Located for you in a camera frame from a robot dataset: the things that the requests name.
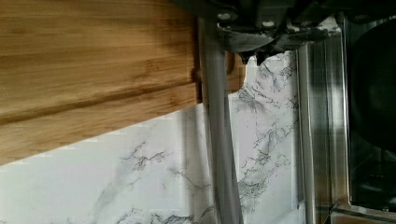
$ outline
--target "wooden board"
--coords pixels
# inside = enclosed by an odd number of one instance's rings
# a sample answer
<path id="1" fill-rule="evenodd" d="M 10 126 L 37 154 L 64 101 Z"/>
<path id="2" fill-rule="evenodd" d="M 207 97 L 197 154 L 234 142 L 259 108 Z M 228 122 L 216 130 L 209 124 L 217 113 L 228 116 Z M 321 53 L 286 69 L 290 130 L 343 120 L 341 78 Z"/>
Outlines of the wooden board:
<path id="1" fill-rule="evenodd" d="M 0 0 L 0 165 L 201 103 L 196 39 L 166 0 Z"/>

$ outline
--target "gray marble veining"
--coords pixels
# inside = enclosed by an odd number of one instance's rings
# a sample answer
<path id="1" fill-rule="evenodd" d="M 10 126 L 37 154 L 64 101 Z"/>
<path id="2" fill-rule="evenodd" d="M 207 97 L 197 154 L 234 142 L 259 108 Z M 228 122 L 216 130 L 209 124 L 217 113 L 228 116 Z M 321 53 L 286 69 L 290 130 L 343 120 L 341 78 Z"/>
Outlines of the gray marble veining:
<path id="1" fill-rule="evenodd" d="M 230 96 L 244 219 L 294 224 L 295 58 L 254 63 Z M 0 167 L 0 223 L 214 224 L 204 119 L 198 105 Z"/>

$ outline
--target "metal mechanism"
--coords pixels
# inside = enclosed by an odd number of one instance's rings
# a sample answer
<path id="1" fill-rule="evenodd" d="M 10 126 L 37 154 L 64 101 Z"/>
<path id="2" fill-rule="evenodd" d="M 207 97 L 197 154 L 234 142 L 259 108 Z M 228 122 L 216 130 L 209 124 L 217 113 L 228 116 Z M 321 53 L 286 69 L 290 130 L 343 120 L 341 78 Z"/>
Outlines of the metal mechanism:
<path id="1" fill-rule="evenodd" d="M 298 49 L 341 33 L 336 19 L 344 13 L 363 23 L 396 15 L 391 0 L 172 0 L 192 14 L 218 25 L 219 40 L 243 62 Z"/>
<path id="2" fill-rule="evenodd" d="M 215 24 L 199 20 L 204 104 L 209 118 L 206 130 L 210 133 L 208 158 L 211 158 L 215 207 L 220 223 L 243 224 L 233 158 L 225 51 L 217 35 Z"/>

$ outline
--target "marble backsplash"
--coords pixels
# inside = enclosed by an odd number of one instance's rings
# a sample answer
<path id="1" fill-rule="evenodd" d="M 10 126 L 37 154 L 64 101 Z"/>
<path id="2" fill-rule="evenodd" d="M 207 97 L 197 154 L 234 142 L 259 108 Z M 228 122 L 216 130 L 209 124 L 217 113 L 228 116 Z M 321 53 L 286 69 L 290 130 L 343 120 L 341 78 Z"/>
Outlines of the marble backsplash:
<path id="1" fill-rule="evenodd" d="M 304 223 L 294 54 L 254 64 L 230 95 L 245 223 Z M 204 119 L 198 105 L 1 166 L 0 224 L 214 224 Z"/>

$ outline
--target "screw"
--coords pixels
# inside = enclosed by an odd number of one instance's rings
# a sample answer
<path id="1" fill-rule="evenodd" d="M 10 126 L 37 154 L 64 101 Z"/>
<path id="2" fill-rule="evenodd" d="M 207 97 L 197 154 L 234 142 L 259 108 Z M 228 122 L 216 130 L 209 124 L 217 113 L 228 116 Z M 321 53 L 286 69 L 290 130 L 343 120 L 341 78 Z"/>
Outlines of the screw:
<path id="1" fill-rule="evenodd" d="M 275 26 L 275 22 L 274 21 L 263 21 L 262 26 L 263 27 L 273 27 L 273 26 Z"/>
<path id="2" fill-rule="evenodd" d="M 231 18 L 231 15 L 230 15 L 230 13 L 227 13 L 227 12 L 219 13 L 218 14 L 218 18 L 221 21 L 227 21 L 227 20 L 229 20 Z"/>

